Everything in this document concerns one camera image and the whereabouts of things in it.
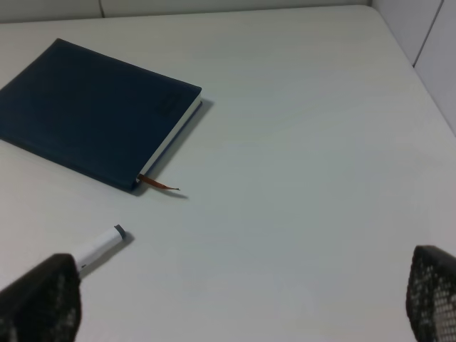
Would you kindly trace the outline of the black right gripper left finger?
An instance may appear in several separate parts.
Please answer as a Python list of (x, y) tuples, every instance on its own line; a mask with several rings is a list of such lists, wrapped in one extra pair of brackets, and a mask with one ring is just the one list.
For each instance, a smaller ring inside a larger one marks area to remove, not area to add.
[(2, 341), (74, 341), (81, 279), (71, 254), (54, 254), (1, 290)]

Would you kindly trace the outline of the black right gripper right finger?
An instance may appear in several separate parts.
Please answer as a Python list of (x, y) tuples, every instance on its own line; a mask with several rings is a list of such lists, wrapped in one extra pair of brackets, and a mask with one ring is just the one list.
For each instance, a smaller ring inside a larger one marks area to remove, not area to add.
[(405, 309), (416, 341), (455, 340), (455, 257), (435, 246), (413, 252)]

